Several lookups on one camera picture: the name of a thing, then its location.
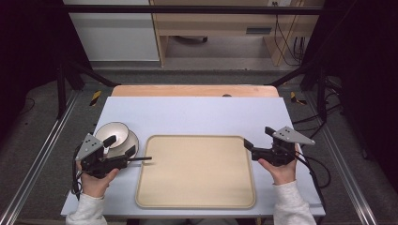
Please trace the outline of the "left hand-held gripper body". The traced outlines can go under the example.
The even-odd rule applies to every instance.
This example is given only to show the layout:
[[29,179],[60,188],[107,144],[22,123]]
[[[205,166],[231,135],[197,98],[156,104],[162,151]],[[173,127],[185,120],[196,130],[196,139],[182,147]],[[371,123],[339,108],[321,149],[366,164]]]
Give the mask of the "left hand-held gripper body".
[[105,146],[95,136],[88,133],[75,157],[81,163],[82,171],[97,178],[104,178],[112,169],[124,169],[128,166],[126,155],[118,157],[104,156]]

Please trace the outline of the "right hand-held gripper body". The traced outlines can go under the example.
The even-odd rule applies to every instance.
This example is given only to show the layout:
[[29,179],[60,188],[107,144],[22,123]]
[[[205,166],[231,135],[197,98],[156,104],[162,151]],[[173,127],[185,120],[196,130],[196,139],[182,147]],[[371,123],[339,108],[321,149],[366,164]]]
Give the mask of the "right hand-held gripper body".
[[282,127],[275,130],[270,136],[272,144],[269,149],[253,146],[251,151],[252,160],[260,158],[266,160],[271,165],[279,167],[290,163],[296,158],[296,144],[315,145],[315,141],[302,135],[290,127]]

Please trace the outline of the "white bowl with dark rim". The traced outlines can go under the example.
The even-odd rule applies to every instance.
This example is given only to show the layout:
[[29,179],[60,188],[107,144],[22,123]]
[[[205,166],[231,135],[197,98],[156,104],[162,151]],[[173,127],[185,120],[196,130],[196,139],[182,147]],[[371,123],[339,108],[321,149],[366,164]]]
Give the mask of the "white bowl with dark rim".
[[111,136],[115,136],[115,142],[110,144],[109,147],[119,147],[129,137],[129,129],[121,122],[110,122],[100,127],[95,134],[95,137],[103,142]]

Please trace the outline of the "person's right hand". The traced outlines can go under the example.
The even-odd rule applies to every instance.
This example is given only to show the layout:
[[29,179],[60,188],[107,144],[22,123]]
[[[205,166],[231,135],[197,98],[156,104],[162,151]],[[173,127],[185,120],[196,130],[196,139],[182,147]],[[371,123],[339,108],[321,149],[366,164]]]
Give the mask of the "person's right hand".
[[262,158],[258,160],[258,163],[270,173],[275,186],[288,184],[296,180],[297,161],[295,159],[279,167],[271,165]]

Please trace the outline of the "person's left hand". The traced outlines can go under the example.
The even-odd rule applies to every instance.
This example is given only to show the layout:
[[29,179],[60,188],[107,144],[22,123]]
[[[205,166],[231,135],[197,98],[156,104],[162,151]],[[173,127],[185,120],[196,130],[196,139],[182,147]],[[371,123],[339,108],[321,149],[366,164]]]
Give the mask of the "person's left hand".
[[81,175],[83,194],[93,198],[101,198],[105,195],[106,189],[116,178],[119,169],[112,169],[104,178],[97,178],[85,172]]

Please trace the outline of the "white round bowl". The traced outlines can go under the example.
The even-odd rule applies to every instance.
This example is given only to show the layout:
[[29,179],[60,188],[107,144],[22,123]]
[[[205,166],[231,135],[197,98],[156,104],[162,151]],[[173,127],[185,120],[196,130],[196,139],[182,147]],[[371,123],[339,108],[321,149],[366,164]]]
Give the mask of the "white round bowl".
[[139,150],[139,141],[137,136],[132,131],[130,131],[129,135],[124,139],[122,139],[120,136],[117,136],[116,142],[113,143],[108,149],[107,157],[113,158],[118,156],[124,156],[125,152],[134,145],[136,146],[136,154],[132,156],[132,158],[137,155]]

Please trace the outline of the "yellow and black tape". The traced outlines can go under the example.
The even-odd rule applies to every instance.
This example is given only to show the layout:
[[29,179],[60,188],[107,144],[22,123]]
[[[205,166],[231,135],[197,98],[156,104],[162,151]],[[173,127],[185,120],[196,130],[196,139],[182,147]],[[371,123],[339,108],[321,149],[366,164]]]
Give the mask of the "yellow and black tape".
[[93,94],[93,97],[92,97],[92,99],[91,99],[91,101],[90,101],[90,103],[89,103],[89,106],[95,106],[95,105],[96,105],[98,99],[100,98],[100,94],[101,94],[101,91],[100,91],[100,90],[97,90],[97,91]]
[[297,103],[297,104],[300,104],[300,105],[307,105],[307,101],[306,100],[297,99],[297,96],[296,96],[295,92],[290,92],[290,99],[291,99],[291,102],[293,102],[293,103]]

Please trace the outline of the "black metal stand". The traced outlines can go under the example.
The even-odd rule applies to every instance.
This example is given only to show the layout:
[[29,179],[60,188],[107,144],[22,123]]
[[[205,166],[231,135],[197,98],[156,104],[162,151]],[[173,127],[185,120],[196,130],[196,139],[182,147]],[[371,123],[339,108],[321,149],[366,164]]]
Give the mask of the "black metal stand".
[[82,90],[84,88],[84,81],[81,78],[81,74],[85,74],[108,87],[117,86],[116,82],[102,77],[92,68],[84,67],[77,62],[68,61],[60,64],[56,69],[58,119],[60,119],[67,110],[66,82],[69,82],[73,90]]
[[325,91],[327,85],[327,75],[324,68],[314,62],[304,64],[295,70],[289,72],[287,75],[280,79],[271,82],[270,85],[279,87],[282,84],[296,78],[298,75],[304,75],[299,87],[302,91],[309,91],[315,85],[316,89],[316,112],[319,114],[323,122],[327,121],[327,109],[325,100]]

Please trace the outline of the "beige tray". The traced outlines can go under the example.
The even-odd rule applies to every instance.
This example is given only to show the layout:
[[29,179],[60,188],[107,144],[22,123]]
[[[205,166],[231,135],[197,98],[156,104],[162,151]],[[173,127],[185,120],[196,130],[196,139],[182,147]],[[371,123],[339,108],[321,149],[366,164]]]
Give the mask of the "beige tray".
[[136,190],[153,209],[247,209],[253,170],[239,136],[155,135],[147,140]]

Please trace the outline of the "wooden table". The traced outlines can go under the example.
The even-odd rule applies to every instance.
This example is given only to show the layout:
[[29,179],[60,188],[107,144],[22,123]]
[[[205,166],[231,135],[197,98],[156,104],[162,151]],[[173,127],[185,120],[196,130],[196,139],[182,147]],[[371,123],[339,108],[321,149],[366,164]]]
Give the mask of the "wooden table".
[[118,85],[112,97],[261,97],[278,98],[274,86],[248,84],[143,84]]

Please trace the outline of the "white cabinet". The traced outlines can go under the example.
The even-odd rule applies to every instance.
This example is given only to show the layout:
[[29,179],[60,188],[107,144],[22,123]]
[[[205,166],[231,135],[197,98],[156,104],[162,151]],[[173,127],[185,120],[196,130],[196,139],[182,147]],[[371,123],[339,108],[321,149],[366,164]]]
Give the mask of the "white cabinet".
[[70,13],[91,62],[159,61],[150,13]]

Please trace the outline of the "black curtain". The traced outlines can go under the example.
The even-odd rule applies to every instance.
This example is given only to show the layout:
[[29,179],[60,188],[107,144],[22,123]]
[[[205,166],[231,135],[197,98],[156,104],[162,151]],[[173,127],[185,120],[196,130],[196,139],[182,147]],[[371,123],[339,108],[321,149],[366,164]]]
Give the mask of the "black curtain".
[[64,0],[0,0],[0,142],[23,109],[27,93],[56,79],[63,68],[75,89],[79,72],[67,67],[90,64]]
[[325,0],[306,62],[333,28],[321,67],[341,79],[344,108],[368,153],[398,192],[398,0]]

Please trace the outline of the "wooden desk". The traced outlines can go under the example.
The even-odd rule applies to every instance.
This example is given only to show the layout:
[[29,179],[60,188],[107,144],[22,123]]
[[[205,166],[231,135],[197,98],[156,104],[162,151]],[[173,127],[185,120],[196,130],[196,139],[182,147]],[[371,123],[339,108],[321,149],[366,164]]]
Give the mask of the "wooden desk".
[[[303,8],[323,7],[325,0],[148,0],[152,6],[239,6]],[[294,38],[312,35],[316,15],[259,14],[163,14],[152,15],[158,50],[165,58],[167,38],[181,37],[261,37],[275,66],[293,51]]]

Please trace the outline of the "aluminium rail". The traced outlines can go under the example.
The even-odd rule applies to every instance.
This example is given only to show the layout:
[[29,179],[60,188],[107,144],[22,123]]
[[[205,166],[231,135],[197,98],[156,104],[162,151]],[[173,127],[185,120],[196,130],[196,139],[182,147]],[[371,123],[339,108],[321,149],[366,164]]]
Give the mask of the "aluminium rail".
[[354,208],[356,215],[360,220],[361,225],[378,225],[375,218],[375,214],[371,209],[369,203],[367,202],[362,190],[360,189],[359,183],[353,174],[352,170],[349,168],[348,163],[344,159],[341,152],[341,148],[334,139],[332,132],[329,128],[329,117],[335,112],[341,110],[341,105],[332,103],[326,106],[326,119],[317,119],[317,123],[322,126],[320,134],[322,135],[328,151],[333,161],[333,164],[340,176],[340,180],[343,183],[345,193],[347,194],[351,205]]
[[57,118],[54,125],[47,136],[44,144],[41,146],[38,154],[33,161],[29,171],[27,172],[24,180],[20,184],[12,201],[0,216],[0,225],[13,225],[18,215],[20,214],[27,198],[29,197],[33,186],[36,184],[38,177],[47,162],[49,155],[52,153],[54,146],[67,123],[69,116],[78,100],[81,92],[72,91],[67,101],[67,106],[63,114]]

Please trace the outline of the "black horizontal frame bar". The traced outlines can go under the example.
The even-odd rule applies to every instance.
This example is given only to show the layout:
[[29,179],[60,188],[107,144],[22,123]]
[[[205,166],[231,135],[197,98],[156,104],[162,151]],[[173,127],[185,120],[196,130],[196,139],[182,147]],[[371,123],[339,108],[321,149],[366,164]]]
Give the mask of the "black horizontal frame bar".
[[320,15],[325,12],[322,7],[64,5],[61,8],[71,13]]

